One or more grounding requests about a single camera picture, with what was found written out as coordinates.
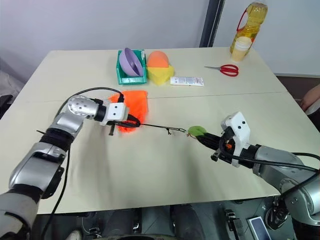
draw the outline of cooking oil bottle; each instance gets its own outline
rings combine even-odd
[[[260,30],[260,25],[265,20],[267,12],[268,12],[268,6],[266,5],[266,2],[264,0],[254,1],[244,10],[241,16],[241,19],[239,21],[238,27],[236,28],[235,37],[230,46],[231,53],[234,51],[236,40],[239,37],[248,37],[248,38],[251,38],[252,43],[254,42]],[[246,24],[242,28],[239,28],[239,25],[246,13],[248,17]]]

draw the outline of wall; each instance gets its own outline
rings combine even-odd
[[[0,67],[23,81],[29,79],[50,50],[198,47],[209,3],[0,1]]]
[[[225,0],[213,46],[232,43],[253,0]],[[320,77],[320,1],[266,0],[268,13],[253,47],[276,73]]]

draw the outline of plastic container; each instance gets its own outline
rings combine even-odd
[[[240,62],[244,59],[246,53],[251,47],[251,39],[246,36],[240,36],[236,39],[231,59],[235,62]]]
[[[230,46],[231,53],[233,53],[237,38],[248,37],[251,39],[252,43],[255,41],[256,36],[260,30],[260,26],[265,20],[267,12],[268,12],[268,6],[266,4],[266,1],[264,0],[254,1],[244,10],[241,16],[241,19],[239,21],[239,24],[236,28],[235,37]],[[246,13],[247,13],[247,21],[242,28],[239,28],[240,23]]]
[[[142,64],[143,76],[128,76],[121,68],[119,63],[119,56],[122,50],[118,51],[118,57],[116,61],[116,76],[118,78],[118,84],[120,85],[136,85],[136,84],[145,84],[147,82],[147,69],[146,69],[146,54],[145,50],[137,49],[133,50],[134,54],[138,57],[139,61]]]

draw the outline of red scissors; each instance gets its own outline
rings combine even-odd
[[[233,64],[226,64],[226,65],[222,65],[221,67],[205,66],[205,68],[217,69],[221,73],[223,73],[224,75],[227,75],[229,77],[236,77],[239,74],[239,68]]]

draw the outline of yellow sponge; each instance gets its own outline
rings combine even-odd
[[[157,85],[162,85],[174,75],[175,69],[173,66],[169,67],[147,67],[148,79]]]

